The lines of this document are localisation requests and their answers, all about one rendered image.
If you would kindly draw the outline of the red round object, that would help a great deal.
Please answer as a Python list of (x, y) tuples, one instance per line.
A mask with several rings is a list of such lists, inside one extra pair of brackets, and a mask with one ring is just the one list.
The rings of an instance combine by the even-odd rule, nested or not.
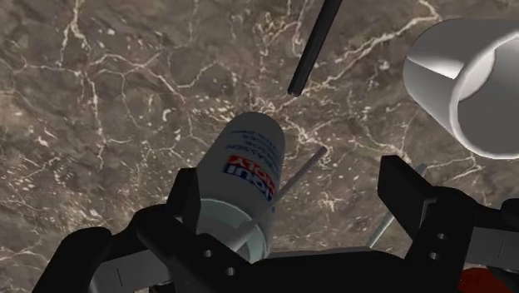
[(476, 267), (462, 271), (458, 290), (462, 293), (512, 293), (488, 269)]

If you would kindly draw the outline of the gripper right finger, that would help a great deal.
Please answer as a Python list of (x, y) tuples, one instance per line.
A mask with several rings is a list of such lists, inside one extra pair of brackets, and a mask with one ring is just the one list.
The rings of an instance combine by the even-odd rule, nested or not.
[(484, 206), (456, 188), (430, 184), (396, 155), (381, 158), (377, 193), (413, 241), (404, 270), (419, 293), (461, 293), (467, 263), (486, 266), (519, 293), (519, 198)]

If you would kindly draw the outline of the white spray can with straw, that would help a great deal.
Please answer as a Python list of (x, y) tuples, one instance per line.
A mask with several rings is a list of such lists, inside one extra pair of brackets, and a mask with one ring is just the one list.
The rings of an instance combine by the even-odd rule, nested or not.
[(266, 258), (284, 163), (284, 133), (260, 112), (234, 117), (196, 166), (199, 233), (208, 233), (247, 261)]

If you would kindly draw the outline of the black pen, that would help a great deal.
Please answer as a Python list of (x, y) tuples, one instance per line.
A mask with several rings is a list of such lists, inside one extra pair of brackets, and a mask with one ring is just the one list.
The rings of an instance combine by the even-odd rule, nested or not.
[(290, 81), (287, 90), (290, 96), (299, 97), (302, 94), (342, 2), (343, 0), (324, 0)]

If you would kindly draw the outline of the thin grey rod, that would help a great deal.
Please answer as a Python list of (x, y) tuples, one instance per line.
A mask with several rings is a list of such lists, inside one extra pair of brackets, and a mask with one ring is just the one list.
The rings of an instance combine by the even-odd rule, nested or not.
[[(415, 171), (423, 176), (425, 174), (425, 171), (427, 170), (428, 166), (426, 164), (420, 164), (416, 166)], [(388, 227), (391, 225), (391, 223), (394, 221), (395, 217), (391, 213), (391, 211), (387, 211), (383, 220), (378, 225), (376, 230), (373, 232), (373, 234), (369, 237), (366, 246), (369, 248), (373, 248), (375, 244), (378, 242), (380, 237), (383, 235), (383, 233), (388, 229)]]

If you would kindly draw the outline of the white cup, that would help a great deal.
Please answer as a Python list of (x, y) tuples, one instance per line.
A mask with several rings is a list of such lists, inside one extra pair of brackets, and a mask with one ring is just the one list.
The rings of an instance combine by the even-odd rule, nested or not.
[(469, 151), (519, 158), (519, 20), (456, 18), (431, 26), (408, 49), (403, 83)]

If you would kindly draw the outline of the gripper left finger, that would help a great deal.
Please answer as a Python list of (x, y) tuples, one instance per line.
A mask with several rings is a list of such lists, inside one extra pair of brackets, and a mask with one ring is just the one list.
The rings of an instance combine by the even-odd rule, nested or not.
[(66, 236), (32, 293), (237, 293), (250, 264), (199, 234), (197, 171), (181, 169), (166, 203), (139, 210), (117, 234), (102, 226)]

